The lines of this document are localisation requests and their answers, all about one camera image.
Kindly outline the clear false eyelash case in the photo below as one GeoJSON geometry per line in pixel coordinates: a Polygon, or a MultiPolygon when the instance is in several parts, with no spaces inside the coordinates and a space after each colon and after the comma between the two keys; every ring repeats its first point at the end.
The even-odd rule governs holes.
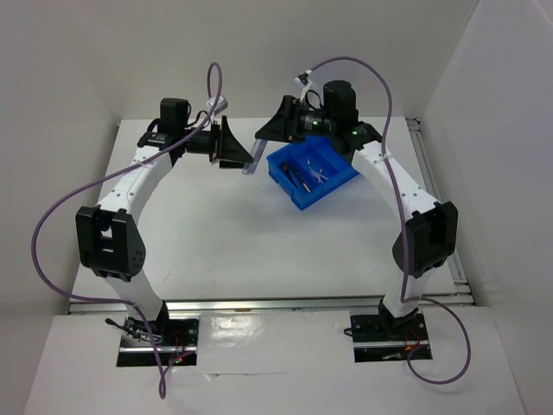
{"type": "Polygon", "coordinates": [[[267,141],[263,139],[256,139],[251,147],[252,162],[246,163],[242,169],[242,174],[245,176],[252,176],[257,170],[257,166],[262,158],[264,150],[266,148],[267,141]]]}

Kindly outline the black makeup brush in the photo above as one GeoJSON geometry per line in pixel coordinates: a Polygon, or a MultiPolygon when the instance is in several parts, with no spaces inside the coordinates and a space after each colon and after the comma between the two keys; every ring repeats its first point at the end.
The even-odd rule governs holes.
{"type": "Polygon", "coordinates": [[[280,169],[295,188],[302,187],[302,177],[293,165],[282,163],[280,169]]]}

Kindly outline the purple eyelash curler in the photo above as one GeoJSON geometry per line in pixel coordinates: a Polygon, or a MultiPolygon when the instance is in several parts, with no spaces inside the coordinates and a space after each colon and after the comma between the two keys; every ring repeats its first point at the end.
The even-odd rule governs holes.
{"type": "Polygon", "coordinates": [[[316,170],[309,159],[306,160],[310,175],[318,182],[324,183],[328,180],[328,177],[324,175],[323,169],[316,170]]]}

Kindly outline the green gold mascara pencil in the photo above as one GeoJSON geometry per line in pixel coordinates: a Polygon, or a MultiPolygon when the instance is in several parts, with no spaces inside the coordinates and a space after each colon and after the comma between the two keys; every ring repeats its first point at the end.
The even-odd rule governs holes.
{"type": "Polygon", "coordinates": [[[297,181],[303,186],[303,188],[306,190],[306,192],[310,193],[310,191],[311,191],[310,187],[308,186],[305,179],[300,175],[300,173],[296,169],[293,169],[293,173],[294,173],[294,176],[296,177],[297,181]]]}

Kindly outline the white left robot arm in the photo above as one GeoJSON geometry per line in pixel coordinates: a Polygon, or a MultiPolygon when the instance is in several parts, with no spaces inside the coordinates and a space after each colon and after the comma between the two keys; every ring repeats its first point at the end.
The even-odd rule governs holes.
{"type": "Polygon", "coordinates": [[[242,169],[251,154],[233,136],[228,121],[213,122],[209,131],[192,133],[191,105],[165,98],[160,116],[141,136],[131,170],[94,207],[81,207],[76,228],[81,264],[104,279],[127,301],[125,329],[159,345],[171,339],[175,327],[167,305],[151,287],[143,270],[146,247],[138,230],[140,215],[157,185],[185,154],[206,155],[222,169],[242,169]]]}

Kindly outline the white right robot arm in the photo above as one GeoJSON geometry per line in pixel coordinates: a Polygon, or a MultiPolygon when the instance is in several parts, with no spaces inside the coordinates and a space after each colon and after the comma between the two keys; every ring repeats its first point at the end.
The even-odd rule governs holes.
{"type": "Polygon", "coordinates": [[[453,255],[458,209],[429,194],[388,151],[385,131],[359,118],[350,82],[332,80],[314,108],[304,88],[300,98],[285,95],[276,114],[255,134],[264,141],[301,144],[324,137],[383,197],[401,230],[391,253],[400,274],[378,305],[378,332],[398,338],[415,319],[428,281],[453,255]]]}

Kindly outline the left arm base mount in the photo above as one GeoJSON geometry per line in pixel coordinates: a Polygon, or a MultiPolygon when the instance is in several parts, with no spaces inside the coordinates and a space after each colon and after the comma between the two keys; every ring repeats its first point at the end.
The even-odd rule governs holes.
{"type": "MultiPolygon", "coordinates": [[[[119,343],[118,367],[154,367],[156,365],[156,358],[145,328],[141,328],[130,318],[127,318],[123,324],[106,318],[105,323],[123,332],[119,343]]],[[[168,321],[166,334],[154,334],[160,361],[164,367],[188,367],[197,364],[199,329],[199,318],[176,319],[168,321]]]]}

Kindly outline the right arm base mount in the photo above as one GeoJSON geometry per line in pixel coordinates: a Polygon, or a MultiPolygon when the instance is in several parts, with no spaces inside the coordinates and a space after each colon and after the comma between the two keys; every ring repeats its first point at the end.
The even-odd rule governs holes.
{"type": "Polygon", "coordinates": [[[392,331],[385,329],[383,319],[376,314],[351,315],[350,326],[343,334],[353,341],[356,363],[406,361],[410,352],[412,360],[432,360],[429,334],[421,312],[411,322],[392,331]]]}

